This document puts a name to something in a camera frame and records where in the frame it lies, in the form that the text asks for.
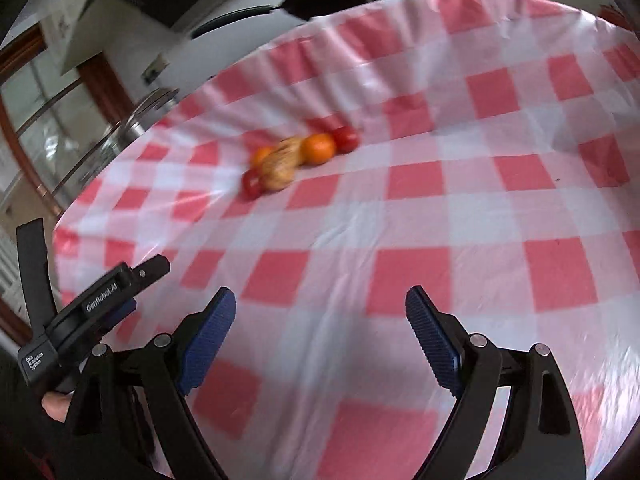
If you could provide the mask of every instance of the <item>red tomato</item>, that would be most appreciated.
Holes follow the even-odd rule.
[[[343,126],[332,131],[335,147],[340,153],[351,153],[360,145],[360,136],[350,126]]]
[[[242,176],[242,190],[249,200],[255,200],[264,192],[257,169],[251,168]]]

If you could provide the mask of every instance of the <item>metal screw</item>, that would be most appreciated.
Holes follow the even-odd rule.
[[[154,338],[154,346],[164,348],[171,342],[171,336],[168,334],[158,334]]]
[[[108,348],[109,347],[104,343],[98,343],[92,348],[91,353],[96,357],[100,357],[101,355],[105,355],[107,353]]]
[[[536,345],[536,352],[538,352],[540,355],[542,355],[543,357],[548,356],[549,354],[551,354],[551,350],[549,349],[549,347],[545,344],[542,343],[538,343]]]
[[[473,346],[478,348],[484,348],[486,346],[486,338],[482,334],[473,334],[469,338],[469,341],[471,341]]]

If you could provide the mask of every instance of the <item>orange fruit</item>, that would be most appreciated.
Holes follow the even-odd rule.
[[[271,155],[272,152],[273,152],[273,148],[271,146],[263,146],[255,150],[255,153],[252,155],[251,161],[250,161],[251,167],[260,168],[263,160],[268,155]]]
[[[313,134],[302,141],[300,153],[307,164],[324,164],[335,155],[335,141],[330,134]]]

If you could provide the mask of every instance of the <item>white wall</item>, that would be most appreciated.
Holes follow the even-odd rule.
[[[229,0],[208,19],[243,7],[274,5],[281,1]],[[611,0],[555,1],[593,13],[598,12],[601,4],[612,3]],[[148,91],[140,75],[160,53],[170,65],[162,72],[159,82],[164,86],[180,88],[180,95],[184,96],[219,70],[300,23],[300,20],[283,11],[277,11],[269,16],[257,16],[227,25],[191,41],[137,13],[124,25],[105,53],[133,100],[141,98]]]

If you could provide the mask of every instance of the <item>pan handle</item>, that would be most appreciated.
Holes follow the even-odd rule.
[[[223,14],[222,16],[218,16],[213,20],[209,20],[207,23],[200,25],[196,30],[191,33],[191,39],[195,40],[199,38],[203,34],[207,32],[211,32],[216,28],[224,27],[229,23],[238,22],[239,20],[244,20],[245,18],[250,18],[251,16],[260,16],[262,14],[269,14],[280,7],[273,7],[270,5],[263,5],[259,7],[249,7],[247,9],[234,10],[234,12],[229,12],[227,14]]]

